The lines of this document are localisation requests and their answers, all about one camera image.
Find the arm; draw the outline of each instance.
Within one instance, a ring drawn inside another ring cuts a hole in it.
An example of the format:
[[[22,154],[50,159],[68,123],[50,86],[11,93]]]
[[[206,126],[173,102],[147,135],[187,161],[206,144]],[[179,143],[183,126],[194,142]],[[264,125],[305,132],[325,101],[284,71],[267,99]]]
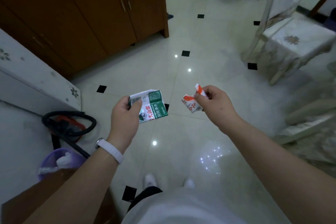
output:
[[[227,134],[292,223],[336,223],[336,179],[307,164],[244,121],[228,95],[203,88],[195,96],[209,119]]]
[[[138,130],[142,104],[140,100],[129,109],[128,98],[113,108],[107,137],[122,154]],[[99,148],[24,224],[93,223],[117,167],[115,158]]]

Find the wrist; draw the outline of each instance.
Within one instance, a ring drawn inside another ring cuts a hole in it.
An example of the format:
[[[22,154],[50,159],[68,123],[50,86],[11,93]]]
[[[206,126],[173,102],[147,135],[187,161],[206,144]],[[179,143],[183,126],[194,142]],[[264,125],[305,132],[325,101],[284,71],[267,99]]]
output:
[[[123,143],[123,138],[110,133],[106,139],[111,145],[113,145],[121,154],[124,155],[127,146]]]

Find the hand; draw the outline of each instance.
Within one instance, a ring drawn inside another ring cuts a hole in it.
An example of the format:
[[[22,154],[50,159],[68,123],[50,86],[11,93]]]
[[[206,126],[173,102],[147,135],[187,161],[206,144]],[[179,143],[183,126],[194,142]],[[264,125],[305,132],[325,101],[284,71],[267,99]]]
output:
[[[240,117],[236,113],[228,95],[219,88],[209,85],[203,88],[209,99],[199,93],[195,94],[197,103],[203,107],[205,114],[223,133]]]
[[[142,100],[139,99],[129,108],[128,100],[129,96],[124,96],[113,107],[111,131],[107,138],[107,141],[116,147],[121,154],[124,154],[138,131],[139,113],[142,106]]]

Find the white smart band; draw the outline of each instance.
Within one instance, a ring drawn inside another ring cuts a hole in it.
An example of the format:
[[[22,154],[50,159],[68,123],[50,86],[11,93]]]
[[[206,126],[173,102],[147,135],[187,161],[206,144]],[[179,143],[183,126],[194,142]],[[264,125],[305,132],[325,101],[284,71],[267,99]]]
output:
[[[104,138],[99,138],[96,141],[96,149],[98,149],[98,147],[103,148],[109,154],[111,154],[115,158],[115,160],[118,161],[119,164],[123,162],[124,160],[123,154],[121,154],[120,151],[118,151],[116,147],[111,145],[109,142],[105,141]]]

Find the wooden door frame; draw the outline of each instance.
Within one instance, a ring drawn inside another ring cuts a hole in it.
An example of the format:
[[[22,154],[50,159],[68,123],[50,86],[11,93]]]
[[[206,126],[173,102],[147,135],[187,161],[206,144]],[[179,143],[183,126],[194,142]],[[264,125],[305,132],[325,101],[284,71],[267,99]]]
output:
[[[326,2],[327,0],[320,0],[317,2],[317,4],[314,6],[314,8],[309,12],[308,16],[313,17],[315,14],[318,13],[321,6]]]

